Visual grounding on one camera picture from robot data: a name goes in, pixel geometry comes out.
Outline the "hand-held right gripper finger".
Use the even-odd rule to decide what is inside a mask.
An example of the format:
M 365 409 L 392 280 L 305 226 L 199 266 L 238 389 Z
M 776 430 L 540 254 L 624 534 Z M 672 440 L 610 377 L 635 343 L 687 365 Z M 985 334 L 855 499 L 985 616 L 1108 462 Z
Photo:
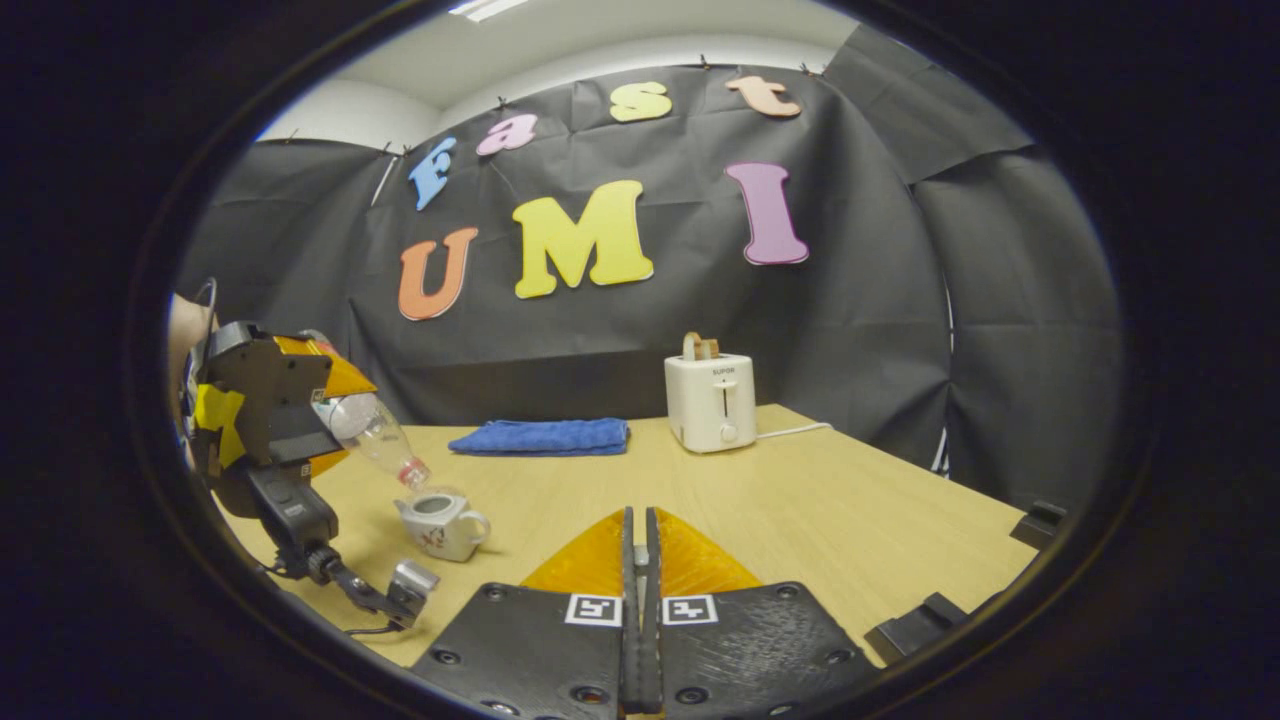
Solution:
M 639 632 L 634 511 L 571 541 L 521 584 L 481 584 L 410 671 L 477 714 L 622 719 Z
M 765 584 L 666 510 L 645 511 L 644 696 L 664 719 L 806 719 L 879 669 L 800 582 Z

